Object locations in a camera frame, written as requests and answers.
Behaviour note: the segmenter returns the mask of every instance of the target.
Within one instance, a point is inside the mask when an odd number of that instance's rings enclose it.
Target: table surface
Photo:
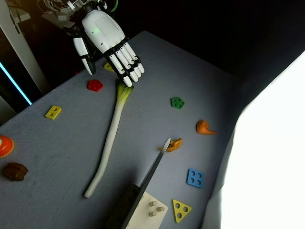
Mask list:
[[[169,207],[161,229],[195,229],[203,219],[227,140],[222,132],[234,77],[148,33],[130,40],[141,56],[145,74],[135,84],[123,110],[108,167],[90,199],[84,191],[99,164],[116,101],[117,76],[97,61],[97,73],[82,71],[0,127],[15,141],[14,151],[0,160],[24,164],[24,181],[0,176],[2,229],[100,229],[126,188],[140,185],[167,138],[183,139],[180,149],[166,153],[147,192]],[[99,92],[87,90],[99,79]],[[170,98],[180,97],[181,110]],[[45,114],[62,108],[52,121]],[[216,136],[199,135],[196,123],[206,119]],[[205,173],[204,187],[186,184],[189,168]],[[175,223],[172,200],[191,207]]]

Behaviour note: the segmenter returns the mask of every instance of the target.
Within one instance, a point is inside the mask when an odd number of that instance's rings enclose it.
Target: yellow rectangular block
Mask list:
[[[52,106],[45,116],[46,118],[54,120],[59,115],[60,112],[61,112],[60,106]]]

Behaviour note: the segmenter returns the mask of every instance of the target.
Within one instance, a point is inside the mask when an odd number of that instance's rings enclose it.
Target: led light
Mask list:
[[[32,105],[31,101],[27,98],[25,93],[19,88],[18,84],[14,81],[14,79],[11,77],[11,75],[8,73],[8,71],[4,68],[2,63],[0,62],[0,68],[4,71],[6,76],[10,79],[10,81],[13,83],[13,85],[17,88],[17,90],[20,92],[20,94],[23,96],[23,98],[29,103],[29,105]]]

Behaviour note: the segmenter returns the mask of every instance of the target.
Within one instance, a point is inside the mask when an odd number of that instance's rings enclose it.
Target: brown object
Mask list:
[[[216,135],[217,134],[216,131],[209,130],[209,125],[205,120],[199,121],[199,123],[196,126],[196,131],[197,131],[197,133],[202,134],[202,135]]]
[[[167,152],[172,152],[178,148],[180,148],[180,146],[182,145],[183,140],[181,138],[179,138],[178,140],[173,140],[171,141],[171,143],[168,145],[167,147]]]
[[[28,169],[19,163],[8,163],[2,171],[3,175],[11,181],[22,181],[27,172]]]

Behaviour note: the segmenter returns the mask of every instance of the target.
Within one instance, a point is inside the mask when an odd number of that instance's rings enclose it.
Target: red pentagon block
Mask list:
[[[87,84],[88,90],[98,92],[103,88],[103,84],[99,80],[90,80]]]

